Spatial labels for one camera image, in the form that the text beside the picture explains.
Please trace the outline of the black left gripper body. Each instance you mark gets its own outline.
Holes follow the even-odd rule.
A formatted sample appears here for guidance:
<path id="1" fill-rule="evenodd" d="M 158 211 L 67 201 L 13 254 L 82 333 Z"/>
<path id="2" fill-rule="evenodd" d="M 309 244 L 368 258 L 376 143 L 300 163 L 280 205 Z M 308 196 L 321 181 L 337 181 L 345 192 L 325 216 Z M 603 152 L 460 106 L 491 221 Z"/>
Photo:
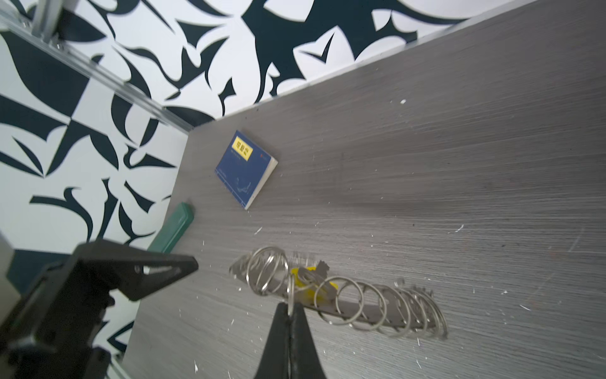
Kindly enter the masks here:
<path id="1" fill-rule="evenodd" d="M 84 267 L 49 267 L 1 326 L 3 378 L 104 378 L 110 353 L 92 343 L 114 301 Z"/>

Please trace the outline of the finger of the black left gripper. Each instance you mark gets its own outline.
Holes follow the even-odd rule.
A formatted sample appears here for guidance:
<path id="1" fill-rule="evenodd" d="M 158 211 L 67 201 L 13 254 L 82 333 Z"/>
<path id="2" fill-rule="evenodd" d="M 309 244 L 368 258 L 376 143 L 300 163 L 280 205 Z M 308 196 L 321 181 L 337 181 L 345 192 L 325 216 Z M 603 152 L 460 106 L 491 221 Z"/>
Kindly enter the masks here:
<path id="1" fill-rule="evenodd" d="M 118 290 L 131 301 L 141 300 L 199 269 L 192 256 L 149 252 L 103 239 L 78 246 L 74 255 L 94 283 L 109 291 Z"/>

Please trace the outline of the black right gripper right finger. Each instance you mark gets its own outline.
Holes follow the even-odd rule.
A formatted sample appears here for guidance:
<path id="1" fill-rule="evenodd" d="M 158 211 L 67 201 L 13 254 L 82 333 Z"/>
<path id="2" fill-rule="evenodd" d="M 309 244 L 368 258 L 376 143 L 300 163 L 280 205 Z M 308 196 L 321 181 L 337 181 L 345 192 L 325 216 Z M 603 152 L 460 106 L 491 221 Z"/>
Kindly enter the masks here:
<path id="1" fill-rule="evenodd" d="M 305 308 L 300 303 L 295 303 L 290 317 L 290 378 L 327 378 L 317 354 Z"/>

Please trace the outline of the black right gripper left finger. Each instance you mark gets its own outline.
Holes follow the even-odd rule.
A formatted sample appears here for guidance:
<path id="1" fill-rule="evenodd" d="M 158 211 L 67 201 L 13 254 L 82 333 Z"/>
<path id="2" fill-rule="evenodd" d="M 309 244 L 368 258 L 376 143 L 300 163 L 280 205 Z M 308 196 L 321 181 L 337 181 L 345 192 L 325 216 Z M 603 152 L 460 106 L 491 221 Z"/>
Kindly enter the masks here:
<path id="1" fill-rule="evenodd" d="M 272 319 L 255 379 L 287 379 L 289 374 L 290 318 L 286 303 L 279 303 Z"/>

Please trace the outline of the yellow key tag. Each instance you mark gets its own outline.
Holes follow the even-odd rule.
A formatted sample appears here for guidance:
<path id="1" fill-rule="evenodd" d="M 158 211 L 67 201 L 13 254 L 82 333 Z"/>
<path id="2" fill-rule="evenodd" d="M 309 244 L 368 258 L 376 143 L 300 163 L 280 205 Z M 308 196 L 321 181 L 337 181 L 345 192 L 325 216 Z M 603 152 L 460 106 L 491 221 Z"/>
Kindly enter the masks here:
<path id="1" fill-rule="evenodd" d="M 292 268 L 290 271 L 294 278 L 294 298 L 302 303 L 319 304 L 330 303 L 336 300 L 338 286 L 334 282 L 323 282 L 328 279 L 330 268 L 320 262 L 314 267 Z"/>

